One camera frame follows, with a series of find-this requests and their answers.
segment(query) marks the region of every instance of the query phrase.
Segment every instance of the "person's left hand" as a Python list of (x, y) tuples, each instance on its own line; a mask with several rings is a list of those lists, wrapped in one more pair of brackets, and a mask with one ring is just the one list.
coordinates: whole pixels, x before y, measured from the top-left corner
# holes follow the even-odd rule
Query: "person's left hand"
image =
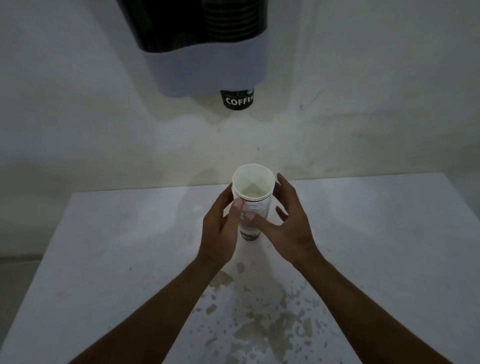
[(233, 201), (232, 185), (230, 184), (216, 199), (204, 218), (202, 242), (199, 256), (212, 259), (215, 263), (224, 265), (228, 262), (237, 246), (238, 226), (243, 207), (243, 200), (236, 198), (227, 216), (223, 210)]

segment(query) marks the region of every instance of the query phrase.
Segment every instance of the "person's right arm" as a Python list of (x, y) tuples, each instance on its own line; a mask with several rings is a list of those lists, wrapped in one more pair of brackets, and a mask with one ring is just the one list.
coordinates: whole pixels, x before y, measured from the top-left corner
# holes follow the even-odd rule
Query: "person's right arm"
[(278, 180), (274, 196), (288, 214), (279, 207), (276, 211), (284, 223), (277, 226), (254, 213), (246, 213), (246, 218), (320, 295), (360, 360), (364, 364), (450, 363), (325, 260), (295, 189), (281, 174)]

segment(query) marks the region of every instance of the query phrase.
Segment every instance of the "person's left arm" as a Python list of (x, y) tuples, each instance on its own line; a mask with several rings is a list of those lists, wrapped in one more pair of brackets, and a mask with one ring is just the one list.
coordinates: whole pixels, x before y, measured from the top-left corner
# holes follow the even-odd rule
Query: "person's left arm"
[(230, 185), (206, 214), (198, 255), (184, 271), (71, 364), (164, 360), (207, 285), (233, 256), (243, 201), (236, 199), (224, 217), (232, 200)]

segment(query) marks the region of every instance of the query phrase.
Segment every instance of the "cup bottom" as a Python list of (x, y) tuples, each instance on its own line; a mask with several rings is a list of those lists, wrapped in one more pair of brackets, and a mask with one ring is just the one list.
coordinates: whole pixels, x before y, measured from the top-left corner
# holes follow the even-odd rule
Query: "cup bottom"
[(254, 240), (258, 239), (258, 237), (260, 236), (260, 233), (258, 233), (257, 235), (248, 235), (248, 234), (245, 234), (244, 232), (240, 231), (240, 235), (246, 241), (253, 242)]

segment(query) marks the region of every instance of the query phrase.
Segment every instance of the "paper cup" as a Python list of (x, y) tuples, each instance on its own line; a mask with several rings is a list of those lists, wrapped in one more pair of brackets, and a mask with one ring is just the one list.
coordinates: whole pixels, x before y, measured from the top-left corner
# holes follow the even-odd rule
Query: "paper cup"
[(240, 234), (245, 240), (253, 241), (260, 235), (260, 230), (247, 222), (244, 214), (253, 211), (267, 218), (275, 187), (275, 175), (267, 167), (245, 164), (235, 171), (232, 182), (234, 198), (240, 197), (244, 201), (239, 224)]

